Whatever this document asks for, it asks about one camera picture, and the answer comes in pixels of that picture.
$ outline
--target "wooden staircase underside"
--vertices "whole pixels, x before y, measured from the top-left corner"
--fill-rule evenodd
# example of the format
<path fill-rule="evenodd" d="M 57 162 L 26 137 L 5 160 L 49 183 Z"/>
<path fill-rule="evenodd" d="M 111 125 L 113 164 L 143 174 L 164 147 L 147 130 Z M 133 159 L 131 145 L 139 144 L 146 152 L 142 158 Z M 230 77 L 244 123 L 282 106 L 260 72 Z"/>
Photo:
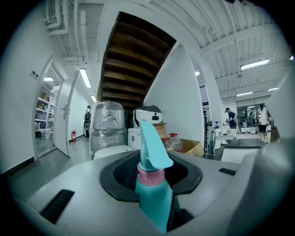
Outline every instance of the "wooden staircase underside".
<path fill-rule="evenodd" d="M 120 13 L 104 55 L 97 97 L 140 107 L 175 39 L 155 25 Z"/>

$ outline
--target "white box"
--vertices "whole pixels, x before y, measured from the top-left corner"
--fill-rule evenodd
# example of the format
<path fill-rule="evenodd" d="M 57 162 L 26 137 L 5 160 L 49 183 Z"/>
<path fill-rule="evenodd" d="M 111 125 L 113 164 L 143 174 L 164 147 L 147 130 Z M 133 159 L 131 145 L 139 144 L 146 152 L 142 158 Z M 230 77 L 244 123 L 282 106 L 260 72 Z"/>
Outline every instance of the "white box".
<path fill-rule="evenodd" d="M 128 129 L 128 146 L 133 150 L 141 149 L 142 139 L 140 136 L 140 128 Z"/>

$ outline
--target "teal spray bottle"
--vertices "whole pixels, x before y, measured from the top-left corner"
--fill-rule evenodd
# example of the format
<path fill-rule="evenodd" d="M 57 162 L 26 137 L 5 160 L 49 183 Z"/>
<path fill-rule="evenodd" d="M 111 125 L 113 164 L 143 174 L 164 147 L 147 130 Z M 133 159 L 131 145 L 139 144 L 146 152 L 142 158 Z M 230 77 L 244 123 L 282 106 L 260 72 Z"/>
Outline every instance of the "teal spray bottle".
<path fill-rule="evenodd" d="M 137 166 L 136 189 L 140 208 L 162 232 L 167 224 L 172 204 L 172 189 L 165 179 L 164 169 L 173 165 L 154 126 L 140 122 L 142 140 L 140 163 Z"/>

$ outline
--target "white door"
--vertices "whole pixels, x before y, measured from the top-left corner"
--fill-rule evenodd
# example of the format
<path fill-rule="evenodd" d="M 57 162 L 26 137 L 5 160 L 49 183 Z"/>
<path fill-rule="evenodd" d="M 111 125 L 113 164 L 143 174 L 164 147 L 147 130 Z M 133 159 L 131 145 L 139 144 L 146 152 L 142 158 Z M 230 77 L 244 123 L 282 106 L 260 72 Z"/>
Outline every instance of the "white door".
<path fill-rule="evenodd" d="M 55 146 L 66 155 L 69 155 L 68 129 L 70 105 L 77 78 L 78 71 L 63 81 L 54 114 Z"/>

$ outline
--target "gray floor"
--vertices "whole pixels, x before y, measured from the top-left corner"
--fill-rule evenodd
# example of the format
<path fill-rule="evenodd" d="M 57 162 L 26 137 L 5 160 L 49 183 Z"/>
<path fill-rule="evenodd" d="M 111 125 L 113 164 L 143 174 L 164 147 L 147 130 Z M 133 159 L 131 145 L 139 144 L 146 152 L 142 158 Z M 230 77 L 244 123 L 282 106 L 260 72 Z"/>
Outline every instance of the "gray floor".
<path fill-rule="evenodd" d="M 69 153 L 70 157 L 56 149 L 13 175 L 8 181 L 13 196 L 26 201 L 39 188 L 70 167 L 90 161 L 89 140 L 81 137 L 71 142 Z"/>
<path fill-rule="evenodd" d="M 52 136 L 50 136 L 49 138 L 46 138 L 45 135 L 42 135 L 42 137 L 36 138 L 36 146 L 37 146 L 38 153 L 42 153 L 48 149 L 53 148 Z"/>

